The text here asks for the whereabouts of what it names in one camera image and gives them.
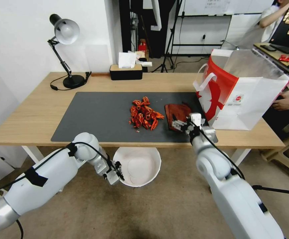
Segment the tissue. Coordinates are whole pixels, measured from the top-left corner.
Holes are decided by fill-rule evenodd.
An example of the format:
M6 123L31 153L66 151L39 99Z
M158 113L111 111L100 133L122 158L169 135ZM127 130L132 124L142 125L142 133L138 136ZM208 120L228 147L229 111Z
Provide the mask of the tissue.
M137 59L137 53L119 52L119 68L134 68L135 60Z

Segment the lamp arm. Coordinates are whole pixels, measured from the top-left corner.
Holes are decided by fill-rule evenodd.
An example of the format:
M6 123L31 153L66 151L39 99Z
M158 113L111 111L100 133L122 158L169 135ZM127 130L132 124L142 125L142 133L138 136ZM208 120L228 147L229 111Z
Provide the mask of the lamp arm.
M62 60L62 58L60 57L60 55L56 51L55 45L57 45L59 42L55 41L54 40L55 38L56 37L53 37L52 39L48 40L48 43L49 43L50 47L52 48L52 50L54 51L54 53L56 54L56 56L58 57L58 59L60 60L60 64L62 65L62 67L67 72L69 79L72 79L70 67L67 65L67 63L65 61Z

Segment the stool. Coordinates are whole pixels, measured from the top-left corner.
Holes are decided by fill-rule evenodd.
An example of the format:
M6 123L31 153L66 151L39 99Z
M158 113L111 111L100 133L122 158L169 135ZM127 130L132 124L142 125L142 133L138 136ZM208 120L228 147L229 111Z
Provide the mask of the stool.
M272 149L272 150L268 150L266 152L261 153L262 158L268 162L275 159L279 161L280 163L282 163L283 165L285 165L287 168L289 168L289 158L286 155L284 155L284 152L289 149L289 138L287 138L284 141L284 144L286 147L281 150Z

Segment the lamp shade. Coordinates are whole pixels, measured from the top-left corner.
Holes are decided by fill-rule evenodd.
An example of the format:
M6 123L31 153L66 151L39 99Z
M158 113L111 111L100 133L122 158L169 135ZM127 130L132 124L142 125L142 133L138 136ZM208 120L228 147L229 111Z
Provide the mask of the lamp shade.
M49 20L54 25L55 36L61 44L69 45L77 40L80 33L77 23L69 19L62 19L57 14L52 14Z

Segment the gray floor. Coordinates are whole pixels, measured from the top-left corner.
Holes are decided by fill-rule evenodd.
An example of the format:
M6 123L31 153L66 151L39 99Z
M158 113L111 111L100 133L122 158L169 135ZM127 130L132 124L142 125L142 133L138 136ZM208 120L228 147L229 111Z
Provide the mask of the gray floor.
M176 68L174 69L175 73L180 73L180 72L198 72L198 70L201 68L201 66L205 63L207 63L208 58L202 57L197 57L197 56L192 56L192 57L186 57L186 56L179 56L176 58L175 56L172 57L173 62L176 60ZM157 59L150 59L152 61L152 67L148 67L148 71L153 71L156 69L160 64L163 63L163 58ZM168 72L173 72L173 69L171 69L171 63L170 59L167 58L165 62L166 68Z
M178 62L183 60L198 58L178 58ZM154 67L160 62L161 59L154 60ZM197 72L201 65L202 62L181 63L175 72ZM54 150L40 149L44 155ZM106 151L113 156L116 148ZM63 192L20 218L25 238L232 239L207 183L195 167L193 150L161 148L159 152L160 173L152 183L138 189L122 184L109 186L85 164ZM0 185L31 165L27 159L21 169L0 181ZM289 190L289 172L263 161L257 150L250 152L240 168L251 185ZM258 195L289 239L289 195L265 191ZM0 239L19 236L16 224L0 232Z

